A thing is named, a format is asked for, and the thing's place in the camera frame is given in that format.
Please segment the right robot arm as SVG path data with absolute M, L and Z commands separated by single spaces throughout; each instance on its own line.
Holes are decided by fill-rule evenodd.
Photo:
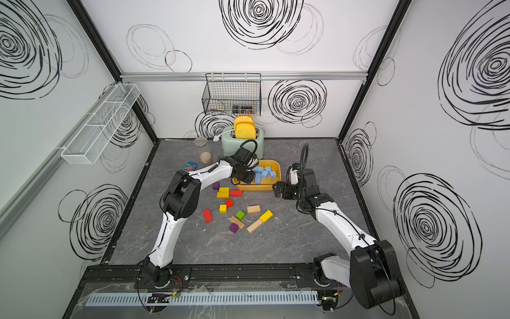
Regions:
M 366 309 L 404 295 L 405 288 L 394 247 L 378 241 L 341 211 L 332 196 L 320 191 L 312 169 L 293 164 L 285 180 L 273 185 L 275 196 L 296 201 L 296 209 L 312 216 L 339 241 L 349 259 L 319 258 L 319 278 L 348 286 Z

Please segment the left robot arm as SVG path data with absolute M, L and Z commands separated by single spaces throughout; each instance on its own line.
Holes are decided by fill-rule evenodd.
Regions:
M 145 274 L 152 282 L 163 287 L 171 280 L 170 264 L 179 234 L 199 204 L 201 191 L 223 179 L 237 179 L 251 183 L 255 178 L 253 168 L 258 157 L 240 146 L 231 156 L 197 171 L 179 170 L 175 173 L 166 192 L 162 195 L 163 219 L 154 248 L 143 261 Z

